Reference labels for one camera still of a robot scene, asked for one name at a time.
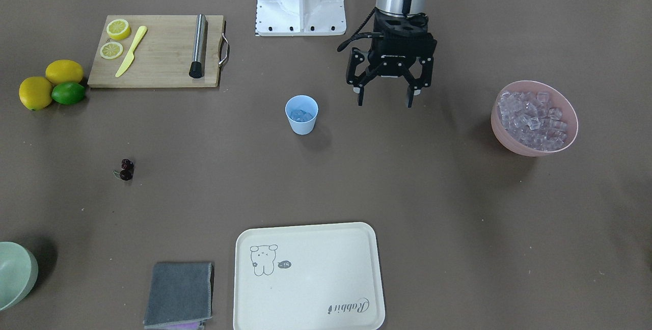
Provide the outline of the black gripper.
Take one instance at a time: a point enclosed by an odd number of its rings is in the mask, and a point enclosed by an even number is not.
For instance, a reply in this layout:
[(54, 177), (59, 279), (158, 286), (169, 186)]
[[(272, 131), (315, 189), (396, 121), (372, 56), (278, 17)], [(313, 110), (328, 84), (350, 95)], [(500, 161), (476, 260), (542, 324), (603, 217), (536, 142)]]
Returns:
[[(412, 107), (415, 96), (420, 95), (424, 87), (431, 86), (437, 41), (428, 32), (428, 20), (426, 14), (409, 17), (375, 14), (373, 32), (383, 37), (372, 40), (369, 65), (356, 74), (358, 66), (368, 60), (369, 53), (353, 47), (346, 71), (346, 82), (356, 93), (358, 106), (363, 105), (366, 84), (377, 76), (401, 77), (404, 74), (409, 84), (405, 101), (407, 108)], [(415, 61), (421, 65), (419, 77), (414, 77), (410, 71)]]

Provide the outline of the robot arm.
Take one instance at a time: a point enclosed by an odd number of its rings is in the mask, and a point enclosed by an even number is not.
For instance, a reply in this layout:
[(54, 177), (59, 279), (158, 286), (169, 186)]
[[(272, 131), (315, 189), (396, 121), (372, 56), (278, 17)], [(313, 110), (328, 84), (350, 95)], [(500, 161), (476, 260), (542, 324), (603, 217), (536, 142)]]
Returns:
[(354, 47), (349, 56), (345, 81), (363, 105), (365, 88), (378, 77), (403, 78), (407, 82), (406, 105), (412, 107), (414, 97), (430, 87), (433, 54), (437, 40), (428, 30), (426, 0), (376, 0), (366, 17), (373, 20), (370, 32), (360, 26), (339, 45), (342, 51), (356, 40), (370, 39), (368, 51)]

